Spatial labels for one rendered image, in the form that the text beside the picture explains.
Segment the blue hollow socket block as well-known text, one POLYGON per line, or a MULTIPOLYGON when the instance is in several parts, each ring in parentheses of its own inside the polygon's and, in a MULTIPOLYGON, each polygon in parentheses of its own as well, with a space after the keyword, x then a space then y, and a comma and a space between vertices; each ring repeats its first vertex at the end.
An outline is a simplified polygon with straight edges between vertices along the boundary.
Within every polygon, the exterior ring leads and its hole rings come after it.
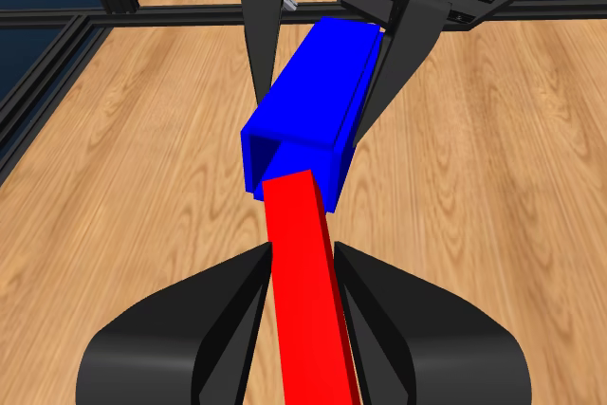
POLYGON ((310 29, 241 131, 255 199, 263 181, 311 171, 325 210, 336 209, 382 36, 378 25, 330 17, 310 29))

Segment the thin red peg bar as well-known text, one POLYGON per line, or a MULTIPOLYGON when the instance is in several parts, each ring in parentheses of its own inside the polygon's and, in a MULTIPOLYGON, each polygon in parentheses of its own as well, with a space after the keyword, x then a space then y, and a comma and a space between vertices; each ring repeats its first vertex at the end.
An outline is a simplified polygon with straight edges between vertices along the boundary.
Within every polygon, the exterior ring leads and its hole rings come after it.
POLYGON ((320 189, 263 184, 285 405, 361 405, 320 189))

